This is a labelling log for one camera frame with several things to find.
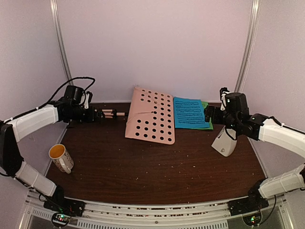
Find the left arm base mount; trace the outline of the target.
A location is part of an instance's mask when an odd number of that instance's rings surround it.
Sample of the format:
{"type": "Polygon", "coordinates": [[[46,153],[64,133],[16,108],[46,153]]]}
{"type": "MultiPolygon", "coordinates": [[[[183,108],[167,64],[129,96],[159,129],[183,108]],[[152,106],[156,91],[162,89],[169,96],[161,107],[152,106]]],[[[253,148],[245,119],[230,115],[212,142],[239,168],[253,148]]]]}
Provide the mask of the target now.
{"type": "Polygon", "coordinates": [[[65,198],[63,204],[61,205],[56,205],[47,200],[44,202],[43,207],[52,211],[64,213],[68,216],[82,217],[85,209],[85,203],[83,201],[65,198]]]}

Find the blue sheet music paper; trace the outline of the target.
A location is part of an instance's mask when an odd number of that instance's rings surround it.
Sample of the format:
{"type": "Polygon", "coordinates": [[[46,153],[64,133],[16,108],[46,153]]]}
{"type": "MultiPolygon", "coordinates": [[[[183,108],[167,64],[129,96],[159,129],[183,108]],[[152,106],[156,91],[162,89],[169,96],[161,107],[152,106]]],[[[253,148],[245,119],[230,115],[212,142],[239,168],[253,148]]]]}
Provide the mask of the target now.
{"type": "Polygon", "coordinates": [[[174,123],[175,128],[206,129],[210,127],[205,120],[201,100],[174,97],[174,123]]]}

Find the pink music stand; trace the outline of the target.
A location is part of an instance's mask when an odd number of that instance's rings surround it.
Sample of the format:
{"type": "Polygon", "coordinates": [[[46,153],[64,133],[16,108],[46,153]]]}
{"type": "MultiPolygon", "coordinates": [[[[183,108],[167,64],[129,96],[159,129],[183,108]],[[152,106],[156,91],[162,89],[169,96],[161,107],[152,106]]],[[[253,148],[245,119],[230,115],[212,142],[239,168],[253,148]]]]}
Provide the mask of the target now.
{"type": "MultiPolygon", "coordinates": [[[[101,109],[112,109],[102,103],[101,109]]],[[[109,126],[119,136],[115,139],[136,139],[159,144],[175,143],[175,125],[173,97],[169,94],[152,89],[134,87],[130,107],[117,109],[117,118],[125,119],[126,123],[111,120],[109,126]]]]}

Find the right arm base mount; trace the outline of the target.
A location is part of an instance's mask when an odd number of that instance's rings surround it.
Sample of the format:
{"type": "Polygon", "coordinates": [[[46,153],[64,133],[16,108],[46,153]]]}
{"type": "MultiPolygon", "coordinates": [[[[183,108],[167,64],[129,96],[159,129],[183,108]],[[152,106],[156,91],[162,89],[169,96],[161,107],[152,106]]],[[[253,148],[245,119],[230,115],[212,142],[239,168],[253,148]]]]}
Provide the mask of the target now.
{"type": "Polygon", "coordinates": [[[268,201],[265,199],[256,202],[255,200],[250,200],[249,197],[231,200],[227,204],[231,216],[246,214],[253,211],[259,211],[260,209],[269,206],[268,201]]]}

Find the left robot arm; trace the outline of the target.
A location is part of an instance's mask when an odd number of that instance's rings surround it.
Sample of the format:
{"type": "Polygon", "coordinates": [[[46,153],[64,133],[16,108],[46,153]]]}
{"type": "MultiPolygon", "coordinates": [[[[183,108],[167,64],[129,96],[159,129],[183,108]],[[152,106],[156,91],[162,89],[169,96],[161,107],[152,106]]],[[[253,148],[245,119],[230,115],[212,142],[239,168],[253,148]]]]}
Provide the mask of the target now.
{"type": "Polygon", "coordinates": [[[64,198],[63,189],[46,178],[21,156],[18,142],[24,137],[57,122],[93,123],[103,118],[116,118],[115,109],[98,109],[90,105],[93,94],[89,86],[81,88],[63,83],[63,97],[54,99],[54,95],[44,104],[11,117],[0,123],[0,167],[4,177],[11,177],[27,188],[36,190],[44,196],[58,212],[64,212],[69,204],[64,198]]]}

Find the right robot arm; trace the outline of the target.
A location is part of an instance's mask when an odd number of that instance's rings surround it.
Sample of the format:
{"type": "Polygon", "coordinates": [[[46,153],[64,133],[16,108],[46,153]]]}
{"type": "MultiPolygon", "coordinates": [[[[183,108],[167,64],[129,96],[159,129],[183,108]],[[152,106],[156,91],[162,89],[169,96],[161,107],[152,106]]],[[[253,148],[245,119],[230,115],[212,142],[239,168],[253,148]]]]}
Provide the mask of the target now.
{"type": "MultiPolygon", "coordinates": [[[[274,116],[249,113],[246,96],[220,90],[220,106],[209,105],[204,109],[205,120],[223,128],[212,143],[212,148],[228,157],[233,153],[237,138],[244,135],[255,141],[271,143],[301,157],[305,156],[305,134],[280,123],[274,116]]],[[[247,210],[255,210],[263,199],[305,188],[305,166],[259,181],[244,200],[247,210]]]]}

